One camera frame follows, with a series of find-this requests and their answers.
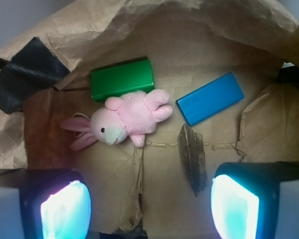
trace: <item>stuffed animal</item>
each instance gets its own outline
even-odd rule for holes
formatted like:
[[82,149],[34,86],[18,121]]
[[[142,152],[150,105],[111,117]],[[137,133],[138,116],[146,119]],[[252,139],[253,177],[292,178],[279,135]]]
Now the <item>stuffed animal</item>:
[[135,147],[143,147],[145,134],[153,133],[158,122],[173,113],[168,103],[170,95],[156,89],[148,94],[143,91],[127,93],[121,97],[109,97],[105,107],[93,113],[91,119],[74,117],[65,120],[61,127],[81,132],[70,148],[80,150],[97,140],[114,145],[129,136]]

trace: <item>bunny ear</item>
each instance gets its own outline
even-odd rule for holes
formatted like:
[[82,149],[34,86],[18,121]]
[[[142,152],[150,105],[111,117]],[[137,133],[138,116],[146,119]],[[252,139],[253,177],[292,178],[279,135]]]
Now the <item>bunny ear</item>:
[[90,120],[84,117],[66,119],[61,123],[61,128],[75,132],[90,132]]
[[96,141],[97,139],[93,136],[93,134],[91,132],[87,132],[83,134],[81,137],[79,137],[76,141],[74,141],[71,144],[70,149],[73,151],[78,151],[82,148],[89,146],[90,144]]

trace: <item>light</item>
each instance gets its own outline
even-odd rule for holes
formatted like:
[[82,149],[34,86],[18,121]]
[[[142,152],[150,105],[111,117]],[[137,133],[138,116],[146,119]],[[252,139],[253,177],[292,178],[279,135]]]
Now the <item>light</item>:
[[44,239],[84,239],[91,219],[91,197],[79,180],[71,182],[41,204]]
[[225,174],[218,175],[213,181],[211,210],[222,238],[256,237],[259,198]]

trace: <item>crumpled paper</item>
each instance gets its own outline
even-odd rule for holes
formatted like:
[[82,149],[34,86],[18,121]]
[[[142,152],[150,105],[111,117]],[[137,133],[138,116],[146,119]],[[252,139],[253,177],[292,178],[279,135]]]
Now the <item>crumpled paper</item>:
[[[24,104],[29,167],[79,169],[93,198],[92,231],[132,229],[143,216],[149,238],[217,238],[210,190],[195,198],[181,166],[184,119],[174,101],[227,72],[245,94],[193,127],[204,137],[212,182],[221,163],[247,159],[235,148],[243,110],[275,83],[284,61],[299,66],[299,22],[275,0],[77,0],[13,39],[0,58],[11,59],[33,36],[71,73],[55,86],[62,91],[39,92]],[[173,116],[147,136],[142,151],[126,140],[70,152],[74,134],[59,123],[102,106],[90,98],[89,72],[142,56],[151,60],[155,86],[171,93]]]
[[246,162],[299,161],[299,84],[270,85],[244,109],[236,148]]
[[23,113],[6,115],[0,110],[0,169],[27,167],[23,126]]

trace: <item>piece of bark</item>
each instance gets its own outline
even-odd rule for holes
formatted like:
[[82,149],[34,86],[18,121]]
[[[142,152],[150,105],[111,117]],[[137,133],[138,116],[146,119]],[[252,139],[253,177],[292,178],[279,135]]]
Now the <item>piece of bark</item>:
[[178,147],[187,179],[197,197],[208,186],[203,135],[184,124],[178,136]]

